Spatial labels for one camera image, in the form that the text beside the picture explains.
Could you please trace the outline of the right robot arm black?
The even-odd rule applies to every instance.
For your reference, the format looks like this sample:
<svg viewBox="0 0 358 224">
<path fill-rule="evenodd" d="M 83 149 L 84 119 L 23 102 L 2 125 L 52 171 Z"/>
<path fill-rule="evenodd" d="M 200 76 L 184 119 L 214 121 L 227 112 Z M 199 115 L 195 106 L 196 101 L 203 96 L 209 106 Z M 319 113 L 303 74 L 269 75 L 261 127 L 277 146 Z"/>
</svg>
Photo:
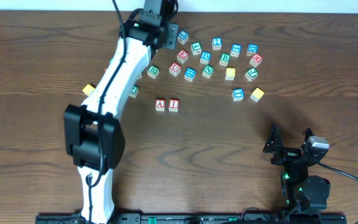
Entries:
<svg viewBox="0 0 358 224">
<path fill-rule="evenodd" d="M 270 162 L 283 166 L 282 192 L 292 213 L 321 211 L 327 208 L 330 182 L 318 175 L 309 175 L 308 168 L 319 163 L 328 153 L 329 143 L 316 136 L 310 128 L 303 134 L 305 140 L 299 148 L 286 147 L 277 125 L 272 125 L 264 153 L 273 155 Z"/>
</svg>

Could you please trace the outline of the red A block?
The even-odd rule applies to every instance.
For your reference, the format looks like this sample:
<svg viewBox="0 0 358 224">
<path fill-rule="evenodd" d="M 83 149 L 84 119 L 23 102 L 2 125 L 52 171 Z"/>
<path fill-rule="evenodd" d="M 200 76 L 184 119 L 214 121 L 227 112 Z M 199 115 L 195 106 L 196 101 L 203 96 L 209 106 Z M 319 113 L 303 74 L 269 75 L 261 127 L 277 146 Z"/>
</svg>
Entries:
<svg viewBox="0 0 358 224">
<path fill-rule="evenodd" d="M 155 110 L 156 111 L 165 111 L 165 100 L 164 99 L 155 100 Z"/>
</svg>

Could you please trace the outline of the red I block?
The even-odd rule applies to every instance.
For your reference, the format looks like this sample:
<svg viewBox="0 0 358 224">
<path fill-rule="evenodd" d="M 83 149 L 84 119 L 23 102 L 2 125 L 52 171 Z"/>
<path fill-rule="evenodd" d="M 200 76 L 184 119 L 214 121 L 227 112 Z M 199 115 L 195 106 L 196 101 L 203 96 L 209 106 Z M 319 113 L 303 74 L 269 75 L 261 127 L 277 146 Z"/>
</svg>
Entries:
<svg viewBox="0 0 358 224">
<path fill-rule="evenodd" d="M 179 100 L 175 100 L 175 99 L 171 99 L 169 101 L 169 106 L 168 109 L 170 112 L 178 112 L 178 108 L 179 108 Z"/>
</svg>

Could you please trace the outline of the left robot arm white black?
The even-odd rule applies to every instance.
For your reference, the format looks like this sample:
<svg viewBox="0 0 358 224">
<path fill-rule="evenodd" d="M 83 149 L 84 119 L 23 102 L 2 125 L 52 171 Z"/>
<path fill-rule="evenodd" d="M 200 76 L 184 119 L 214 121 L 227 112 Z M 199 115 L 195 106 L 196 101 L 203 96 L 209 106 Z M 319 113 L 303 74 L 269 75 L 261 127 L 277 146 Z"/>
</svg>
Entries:
<svg viewBox="0 0 358 224">
<path fill-rule="evenodd" d="M 86 223 L 107 223 L 114 213 L 113 171 L 120 162 L 125 139 L 120 119 L 139 75 L 157 50 L 174 49 L 178 24 L 177 1 L 146 1 L 119 19 L 116 51 L 103 77 L 80 106 L 68 105 L 63 116 L 66 152 L 72 156 L 83 183 Z"/>
</svg>

